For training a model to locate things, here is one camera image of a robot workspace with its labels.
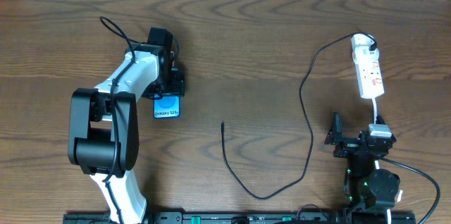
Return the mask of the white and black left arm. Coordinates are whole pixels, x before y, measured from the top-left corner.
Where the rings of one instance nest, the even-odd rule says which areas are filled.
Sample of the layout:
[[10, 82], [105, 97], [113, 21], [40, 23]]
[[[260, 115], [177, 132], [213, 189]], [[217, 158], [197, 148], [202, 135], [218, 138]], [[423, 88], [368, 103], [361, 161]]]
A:
[[147, 200], [134, 166], [139, 151], [137, 102], [154, 102], [155, 118], [177, 118], [185, 76], [175, 67], [173, 35], [153, 27], [146, 42], [131, 41], [124, 61], [102, 83], [71, 97], [68, 159], [99, 186], [112, 223], [142, 223]]

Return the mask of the blue Galaxy smartphone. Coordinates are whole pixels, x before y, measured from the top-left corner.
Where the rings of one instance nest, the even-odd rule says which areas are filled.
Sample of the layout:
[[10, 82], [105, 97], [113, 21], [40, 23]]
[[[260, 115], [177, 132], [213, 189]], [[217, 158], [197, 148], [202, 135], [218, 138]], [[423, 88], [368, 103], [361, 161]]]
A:
[[180, 97], [163, 97], [154, 100], [154, 117], [176, 118], [180, 116]]

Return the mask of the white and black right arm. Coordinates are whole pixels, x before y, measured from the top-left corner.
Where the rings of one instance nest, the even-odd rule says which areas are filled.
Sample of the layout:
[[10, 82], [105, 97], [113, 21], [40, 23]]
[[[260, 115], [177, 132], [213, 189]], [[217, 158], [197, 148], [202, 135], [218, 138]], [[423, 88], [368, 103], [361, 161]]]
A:
[[376, 163], [388, 155], [395, 136], [381, 116], [358, 137], [343, 135], [340, 114], [333, 113], [332, 125], [325, 144], [335, 147], [333, 155], [347, 160], [344, 191], [350, 205], [333, 214], [332, 223], [390, 223], [390, 210], [395, 206], [400, 177]]

